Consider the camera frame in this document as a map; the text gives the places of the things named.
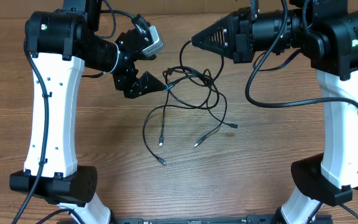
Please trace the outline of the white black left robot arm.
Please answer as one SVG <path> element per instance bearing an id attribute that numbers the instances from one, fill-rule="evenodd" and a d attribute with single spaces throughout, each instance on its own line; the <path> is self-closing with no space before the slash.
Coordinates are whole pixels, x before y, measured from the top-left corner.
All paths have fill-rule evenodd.
<path id="1" fill-rule="evenodd" d="M 85 68 L 111 74 L 115 88 L 134 99 L 165 85 L 138 60 L 153 60 L 163 49 L 157 28 L 141 15 L 116 40 L 99 36 L 101 1 L 65 1 L 53 12 L 34 12 L 25 23 L 24 53 L 34 76 L 29 151 L 22 170 L 12 173 L 11 190 L 57 205 L 77 223 L 113 223 L 98 195 L 97 170 L 81 166 L 75 151 L 78 90 Z"/>

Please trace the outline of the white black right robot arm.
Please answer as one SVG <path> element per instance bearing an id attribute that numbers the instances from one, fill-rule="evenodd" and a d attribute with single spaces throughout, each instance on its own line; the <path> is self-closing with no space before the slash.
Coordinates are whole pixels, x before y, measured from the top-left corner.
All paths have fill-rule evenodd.
<path id="1" fill-rule="evenodd" d="M 289 108 L 321 103 L 324 112 L 324 151 L 294 162 L 295 188 L 270 223 L 331 223 L 319 217 L 324 205 L 345 207 L 358 190 L 358 11 L 347 1 L 288 1 L 282 9 L 262 13 L 257 1 L 234 11 L 195 34 L 200 49 L 252 63 L 261 72 L 270 54 L 292 48 L 316 70 L 320 98 L 282 103 L 246 99 L 261 108 Z"/>

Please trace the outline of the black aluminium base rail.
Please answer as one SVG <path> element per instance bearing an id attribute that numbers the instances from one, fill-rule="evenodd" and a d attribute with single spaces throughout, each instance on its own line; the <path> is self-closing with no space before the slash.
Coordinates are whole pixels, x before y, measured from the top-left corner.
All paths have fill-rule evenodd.
<path id="1" fill-rule="evenodd" d="M 248 215 L 236 218 L 148 219 L 115 218 L 117 224 L 271 224 L 273 215 Z"/>

